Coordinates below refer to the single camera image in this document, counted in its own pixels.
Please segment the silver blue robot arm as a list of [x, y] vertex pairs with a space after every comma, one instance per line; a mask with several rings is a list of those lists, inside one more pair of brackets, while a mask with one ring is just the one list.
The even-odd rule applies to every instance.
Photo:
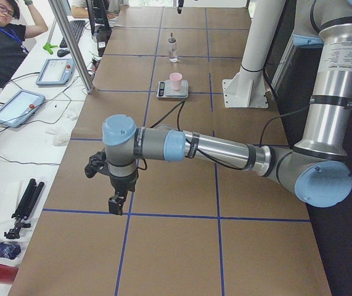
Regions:
[[137, 127], [126, 115], [112, 115], [102, 125], [104, 149], [89, 158], [88, 178], [110, 178], [115, 193], [110, 213], [121, 215], [135, 190], [138, 160], [178, 162], [200, 157], [269, 178], [302, 202], [331, 207], [352, 190], [343, 149], [352, 110], [352, 1], [298, 1], [293, 43], [319, 48], [321, 57], [302, 139], [292, 149], [252, 146], [170, 127]]

